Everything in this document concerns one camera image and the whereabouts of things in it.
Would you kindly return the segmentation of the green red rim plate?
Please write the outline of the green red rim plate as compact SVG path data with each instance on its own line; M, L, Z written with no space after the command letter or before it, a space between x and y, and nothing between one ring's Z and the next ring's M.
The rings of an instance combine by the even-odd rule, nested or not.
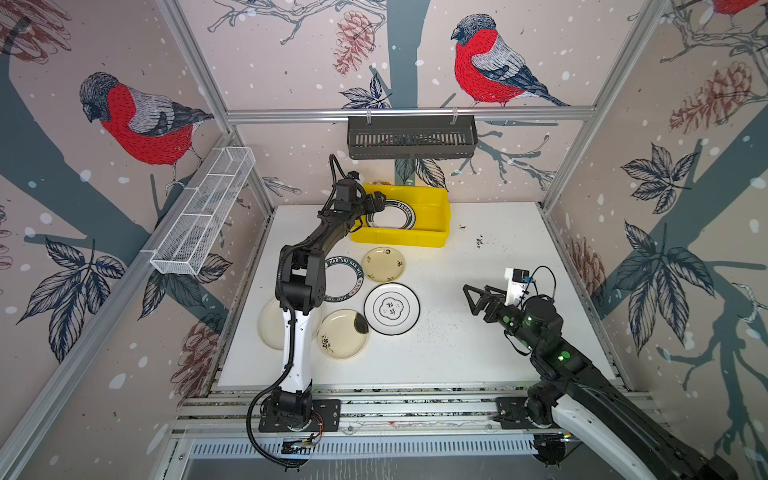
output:
M399 200L387 200L382 211L366 216L369 228L410 230L415 226L415 222L413 208Z

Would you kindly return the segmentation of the cream plate with characters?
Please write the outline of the cream plate with characters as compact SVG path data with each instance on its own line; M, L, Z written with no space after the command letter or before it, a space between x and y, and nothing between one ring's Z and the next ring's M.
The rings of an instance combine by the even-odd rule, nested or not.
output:
M404 255L392 247L376 247L368 251L362 259L364 275L378 283L397 280L405 271Z

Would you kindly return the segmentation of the large green rim lettered plate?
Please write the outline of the large green rim lettered plate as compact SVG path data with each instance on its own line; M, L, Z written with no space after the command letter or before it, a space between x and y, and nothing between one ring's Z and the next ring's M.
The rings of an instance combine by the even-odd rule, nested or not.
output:
M348 256L333 256L325 262L326 293L324 300L340 303L354 297L364 282L358 261Z

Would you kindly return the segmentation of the white plate flower emblem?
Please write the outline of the white plate flower emblem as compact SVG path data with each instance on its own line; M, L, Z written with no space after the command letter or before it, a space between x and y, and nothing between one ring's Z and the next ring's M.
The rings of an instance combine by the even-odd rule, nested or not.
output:
M368 293L364 302L369 327L381 335L403 335L417 324L420 316L418 296L402 283L381 284Z

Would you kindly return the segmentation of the cream plate dark spot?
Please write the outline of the cream plate dark spot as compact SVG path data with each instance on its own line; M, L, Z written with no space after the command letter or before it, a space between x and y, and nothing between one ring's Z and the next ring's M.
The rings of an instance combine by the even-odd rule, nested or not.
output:
M332 359L347 360L364 350L369 336L370 328L364 315L342 309L323 319L317 338L323 354Z

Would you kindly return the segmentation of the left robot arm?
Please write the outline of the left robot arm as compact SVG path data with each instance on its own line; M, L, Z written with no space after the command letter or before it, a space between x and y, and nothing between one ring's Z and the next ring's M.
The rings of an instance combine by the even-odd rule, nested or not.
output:
M313 416L311 340L326 295L326 257L385 204L384 194L366 192L358 180L338 180L318 212L319 226L303 241L280 250L275 297L285 325L284 367L266 389L265 412L289 428L304 427Z

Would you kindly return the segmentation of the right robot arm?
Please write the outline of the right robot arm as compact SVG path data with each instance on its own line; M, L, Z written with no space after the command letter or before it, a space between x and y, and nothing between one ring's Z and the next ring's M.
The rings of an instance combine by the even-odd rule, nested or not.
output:
M704 457L661 427L569 343L553 298L537 295L515 306L491 286L466 285L463 293L471 313L502 326L539 374L526 401L532 423L575 435L626 479L737 478L726 460Z

